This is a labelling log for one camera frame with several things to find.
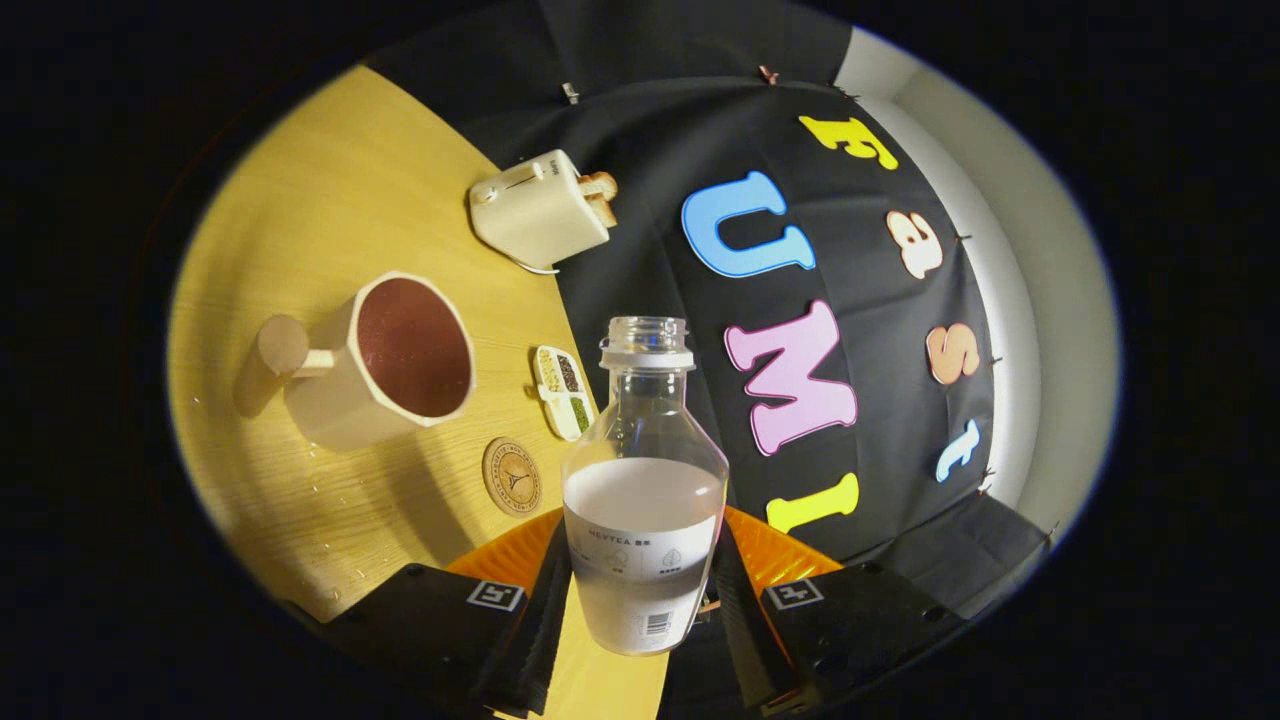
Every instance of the clear plastic bottle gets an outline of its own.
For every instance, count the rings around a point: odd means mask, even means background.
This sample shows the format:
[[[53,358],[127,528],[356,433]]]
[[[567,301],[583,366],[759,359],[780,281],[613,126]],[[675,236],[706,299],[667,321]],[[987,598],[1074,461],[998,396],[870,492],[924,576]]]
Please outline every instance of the clear plastic bottle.
[[[678,318],[613,318],[609,405],[561,468],[586,626],[621,655],[684,642],[724,518],[728,461],[685,407],[686,334]]]

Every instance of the wooden table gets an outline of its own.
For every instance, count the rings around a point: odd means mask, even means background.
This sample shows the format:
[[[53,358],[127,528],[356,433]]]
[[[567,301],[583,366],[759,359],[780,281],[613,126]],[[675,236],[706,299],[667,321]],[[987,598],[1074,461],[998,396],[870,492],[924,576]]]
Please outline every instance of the wooden table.
[[[497,172],[417,100],[358,67],[261,138],[195,233],[168,348],[188,474],[265,591],[321,621],[406,562],[443,568],[520,524],[481,479],[495,436],[538,462],[539,511],[561,503],[568,443],[530,395],[530,351],[575,343],[554,277],[520,269],[471,232],[466,190]],[[310,325],[392,269],[430,278],[467,325],[477,387],[462,418],[335,455],[298,433],[280,396],[253,419],[236,411],[234,378],[266,318]],[[591,642],[571,584],[545,716],[654,717],[666,669],[666,655],[622,657]]]

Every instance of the blue letter u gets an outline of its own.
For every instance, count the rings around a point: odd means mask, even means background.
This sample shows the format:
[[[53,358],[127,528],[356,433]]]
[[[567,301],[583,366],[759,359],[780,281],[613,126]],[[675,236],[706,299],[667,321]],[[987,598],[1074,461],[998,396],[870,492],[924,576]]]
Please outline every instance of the blue letter u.
[[[731,278],[758,275],[782,265],[812,270],[817,265],[813,247],[795,225],[787,225],[781,238],[748,250],[733,250],[719,238],[722,220],[760,210],[781,215],[787,211],[787,201],[768,176],[751,170],[745,179],[713,184],[690,195],[682,213],[685,237],[699,260]]]

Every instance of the bread slice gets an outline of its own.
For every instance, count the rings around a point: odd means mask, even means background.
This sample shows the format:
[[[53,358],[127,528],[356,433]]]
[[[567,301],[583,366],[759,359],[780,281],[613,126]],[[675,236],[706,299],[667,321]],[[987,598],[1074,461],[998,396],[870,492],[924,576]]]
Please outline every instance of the bread slice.
[[[591,173],[577,178],[577,187],[585,197],[603,195],[605,201],[618,196],[618,181],[609,173]]]
[[[595,210],[595,217],[600,218],[600,223],[604,227],[612,228],[618,224],[617,217],[614,217],[613,210],[609,209],[609,201],[605,200],[603,195],[588,196],[586,204],[591,206],[591,210]]]

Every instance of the letter m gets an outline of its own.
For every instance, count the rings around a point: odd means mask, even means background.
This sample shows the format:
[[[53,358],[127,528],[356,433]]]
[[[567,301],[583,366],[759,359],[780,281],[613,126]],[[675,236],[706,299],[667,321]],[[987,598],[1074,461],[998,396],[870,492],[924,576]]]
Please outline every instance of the letter m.
[[[809,314],[756,332],[732,327],[724,331],[724,347],[733,366],[744,373],[755,361],[782,351],[746,383],[755,397],[782,397],[791,402],[751,407],[751,434],[764,455],[773,455],[786,442],[835,424],[852,425],[858,419],[854,388],[809,377],[840,342],[840,328],[831,306],[814,300]]]

